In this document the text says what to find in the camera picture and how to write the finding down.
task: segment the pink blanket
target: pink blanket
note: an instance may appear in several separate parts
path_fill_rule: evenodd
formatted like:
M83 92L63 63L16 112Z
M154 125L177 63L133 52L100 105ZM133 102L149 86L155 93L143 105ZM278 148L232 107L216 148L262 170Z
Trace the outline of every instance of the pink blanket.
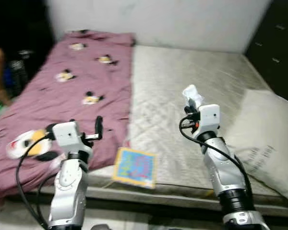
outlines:
M103 116L103 139L95 141L89 167L113 164L129 123L131 63L131 34L73 32L55 45L40 72L0 118L0 198L17 193L18 160L7 156L6 145L21 133L51 123L73 118L79 122L80 131L93 134L96 116ZM70 74L59 81L58 74L66 69ZM87 92L104 98L85 104ZM24 190L36 188L44 178L57 172L58 162L58 158L46 162L26 159L20 170Z

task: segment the gray mattress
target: gray mattress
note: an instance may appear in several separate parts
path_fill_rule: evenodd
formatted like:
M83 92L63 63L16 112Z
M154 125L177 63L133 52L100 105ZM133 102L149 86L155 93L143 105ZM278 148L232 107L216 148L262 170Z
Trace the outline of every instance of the gray mattress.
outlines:
M157 155L156 188L111 183L109 166L90 173L87 195L220 210L199 146L179 133L185 115L181 92L194 84L206 104L220 105L224 136L240 111L245 90L268 86L239 54L137 46L133 58L130 141L132 148ZM288 216L285 198L253 178L251 183L258 210Z

